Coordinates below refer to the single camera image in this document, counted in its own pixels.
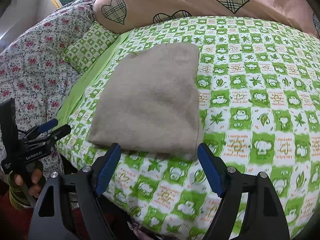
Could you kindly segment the person's left hand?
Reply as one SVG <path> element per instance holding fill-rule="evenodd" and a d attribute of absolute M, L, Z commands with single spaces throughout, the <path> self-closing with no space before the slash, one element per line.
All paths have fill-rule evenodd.
<path fill-rule="evenodd" d="M 39 184 L 40 179 L 42 178 L 42 171 L 39 168 L 35 168 L 32 173 L 27 173 L 26 178 L 27 183 L 30 183 L 30 185 L 27 186 L 28 194 L 38 198 L 42 190 L 42 186 Z M 18 186 L 23 186 L 25 184 L 25 181 L 20 174 L 14 175 L 14 181 Z"/>

